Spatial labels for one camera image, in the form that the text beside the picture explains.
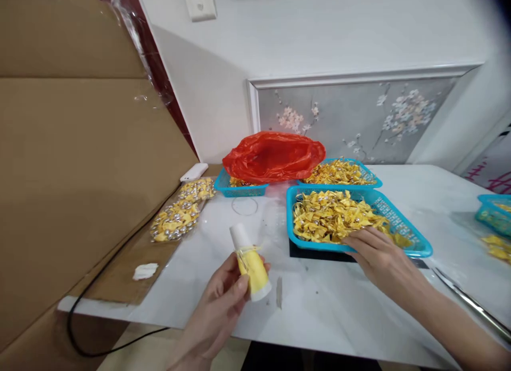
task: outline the white wall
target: white wall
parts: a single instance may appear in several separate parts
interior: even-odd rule
[[[219,163],[252,132],[247,78],[495,60],[414,152],[448,169],[468,153],[458,132],[484,135],[509,97],[484,0],[215,1],[216,20],[192,23],[185,0],[141,0],[203,162]]]

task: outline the white paper scrap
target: white paper scrap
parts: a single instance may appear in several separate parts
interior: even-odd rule
[[[158,268],[157,263],[148,263],[146,265],[140,265],[135,269],[135,273],[133,274],[133,280],[139,281],[140,279],[151,278],[156,269]]]

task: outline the red plastic bag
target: red plastic bag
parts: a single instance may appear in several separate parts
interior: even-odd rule
[[[309,137],[260,131],[242,139],[222,162],[231,177],[265,184],[310,177],[325,156],[323,144]]]

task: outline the white glue stick cap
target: white glue stick cap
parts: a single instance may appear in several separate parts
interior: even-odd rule
[[[237,251],[242,247],[252,246],[248,233],[246,232],[245,226],[242,223],[231,226],[229,228],[230,235],[233,238],[234,249]]]

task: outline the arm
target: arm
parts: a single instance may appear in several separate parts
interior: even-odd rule
[[[265,263],[266,271],[270,264]],[[232,253],[211,277],[189,319],[167,371],[207,371],[232,334],[248,300],[249,276],[240,274]]]
[[[509,370],[511,354],[457,304],[437,291],[380,231],[369,227],[344,240],[381,291],[412,315],[464,370]]]

